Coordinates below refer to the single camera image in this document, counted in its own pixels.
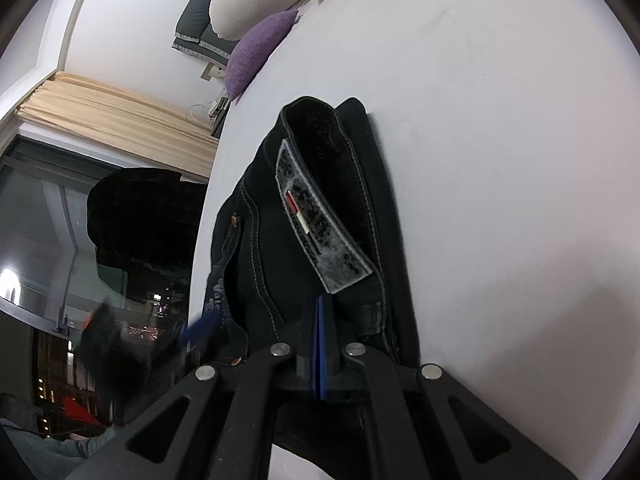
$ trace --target gray label patch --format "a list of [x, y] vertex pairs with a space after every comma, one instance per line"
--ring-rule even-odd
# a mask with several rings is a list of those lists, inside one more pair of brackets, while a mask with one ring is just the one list
[[373, 272], [367, 256], [303, 173], [287, 139], [282, 140], [278, 152], [276, 182], [291, 227], [329, 294], [340, 292]]

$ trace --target white bed sheet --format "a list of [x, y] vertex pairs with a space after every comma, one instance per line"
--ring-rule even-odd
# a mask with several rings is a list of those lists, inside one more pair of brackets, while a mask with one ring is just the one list
[[423, 362], [580, 480], [640, 420], [640, 57], [602, 0], [313, 0], [231, 107], [216, 214], [301, 95], [356, 96], [396, 194]]

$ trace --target beige curtain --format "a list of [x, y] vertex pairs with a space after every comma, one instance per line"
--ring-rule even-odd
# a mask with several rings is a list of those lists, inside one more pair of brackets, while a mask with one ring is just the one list
[[207, 178], [218, 147], [210, 131], [183, 112], [66, 72], [36, 88], [16, 114]]

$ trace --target silver screw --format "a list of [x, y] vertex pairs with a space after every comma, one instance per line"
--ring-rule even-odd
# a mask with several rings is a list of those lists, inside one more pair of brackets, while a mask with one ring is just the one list
[[216, 369], [213, 366], [203, 365], [196, 370], [196, 379], [199, 381], [208, 381], [216, 376]]
[[271, 347], [271, 355], [281, 357], [291, 352], [291, 347], [286, 343], [276, 343]]
[[428, 364], [422, 367], [420, 373], [425, 379], [430, 379], [432, 381], [439, 379], [442, 377], [442, 368], [435, 364]]
[[349, 343], [347, 346], [345, 346], [344, 349], [347, 352], [347, 354], [354, 357], [358, 355], [362, 355], [364, 354], [364, 352], [367, 351], [367, 347], [364, 346], [362, 343]]

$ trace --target purple pillow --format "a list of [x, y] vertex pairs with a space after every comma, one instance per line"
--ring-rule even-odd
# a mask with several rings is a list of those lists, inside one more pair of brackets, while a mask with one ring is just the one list
[[297, 15], [297, 10], [276, 12], [264, 18], [238, 41], [225, 70], [226, 94], [230, 101], [244, 92], [260, 72], [271, 53], [293, 27]]

